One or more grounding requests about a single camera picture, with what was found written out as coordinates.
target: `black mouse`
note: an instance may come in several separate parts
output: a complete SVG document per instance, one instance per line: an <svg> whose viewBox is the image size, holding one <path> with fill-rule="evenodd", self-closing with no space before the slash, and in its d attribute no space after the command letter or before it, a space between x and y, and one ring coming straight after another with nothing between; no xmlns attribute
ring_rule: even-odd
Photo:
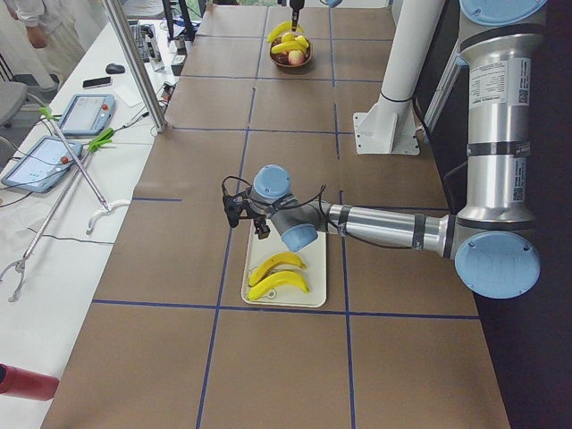
<svg viewBox="0 0 572 429"><path fill-rule="evenodd" d="M125 73L125 67L120 64L111 63L105 67L105 72L107 74L121 74Z"/></svg>

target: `smartphone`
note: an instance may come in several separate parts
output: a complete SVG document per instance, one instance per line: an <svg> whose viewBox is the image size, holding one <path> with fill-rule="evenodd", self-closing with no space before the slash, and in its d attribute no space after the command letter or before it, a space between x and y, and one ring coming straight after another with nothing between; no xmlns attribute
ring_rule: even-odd
<svg viewBox="0 0 572 429"><path fill-rule="evenodd" d="M83 81L83 88L100 88L108 87L111 85L111 76L105 76L104 78L88 79Z"/></svg>

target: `red cylinder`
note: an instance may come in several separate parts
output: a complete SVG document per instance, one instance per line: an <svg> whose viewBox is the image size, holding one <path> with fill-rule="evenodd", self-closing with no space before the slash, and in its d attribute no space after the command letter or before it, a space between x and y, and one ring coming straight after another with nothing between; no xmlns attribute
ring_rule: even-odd
<svg viewBox="0 0 572 429"><path fill-rule="evenodd" d="M59 383L51 375L0 364L0 394L28 400L50 400Z"/></svg>

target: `person's hand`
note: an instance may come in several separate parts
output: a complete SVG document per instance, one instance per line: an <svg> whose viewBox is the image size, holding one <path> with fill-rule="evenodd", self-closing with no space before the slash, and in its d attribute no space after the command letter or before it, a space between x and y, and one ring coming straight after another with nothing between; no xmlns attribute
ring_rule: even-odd
<svg viewBox="0 0 572 429"><path fill-rule="evenodd" d="M26 27L28 40L36 49L47 46L47 36L39 27Z"/></svg>
<svg viewBox="0 0 572 429"><path fill-rule="evenodd" d="M18 13L16 13L16 11L14 11L13 8L8 7L8 12L10 13L10 16L12 16L16 21L18 21Z"/></svg>

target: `banana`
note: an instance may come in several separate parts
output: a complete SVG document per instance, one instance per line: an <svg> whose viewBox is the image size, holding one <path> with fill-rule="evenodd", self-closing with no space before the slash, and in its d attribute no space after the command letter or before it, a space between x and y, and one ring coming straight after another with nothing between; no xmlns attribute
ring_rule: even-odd
<svg viewBox="0 0 572 429"><path fill-rule="evenodd" d="M270 290L282 286L284 284L291 284L296 286L304 293L309 293L310 289L307 286L306 280L302 277L302 274L296 273L295 271L284 270L278 273L270 274L268 277L263 279L256 286L252 287L247 294L247 299L250 301L256 301L262 298Z"/></svg>
<svg viewBox="0 0 572 429"><path fill-rule="evenodd" d="M278 265L295 265L298 268L305 270L306 264L300 259L298 255L293 252L282 252L266 259L256 270L250 275L248 279L249 286L255 286L262 279L266 277L271 270Z"/></svg>
<svg viewBox="0 0 572 429"><path fill-rule="evenodd" d="M278 45L273 46L270 52L272 52L273 54L279 54L280 52L295 51L295 50L302 51L304 55L306 54L306 47L302 45L300 42L297 42L296 40L292 40L291 42L279 43Z"/></svg>
<svg viewBox="0 0 572 429"><path fill-rule="evenodd" d="M291 29L292 29L292 21L285 21L281 24L278 24L268 35L268 37L266 38L266 42L268 43L274 42L276 38L278 38L278 36L280 36L283 32L290 31ZM299 33L304 32L304 29L302 29L300 25L298 25L297 30Z"/></svg>
<svg viewBox="0 0 572 429"><path fill-rule="evenodd" d="M302 44L303 46L305 46L306 49L308 49L308 48L310 47L310 44L308 43L307 38L305 38L305 37L302 36L302 35L296 36L296 37L294 38L294 40L296 40L297 42L299 42L300 44Z"/></svg>

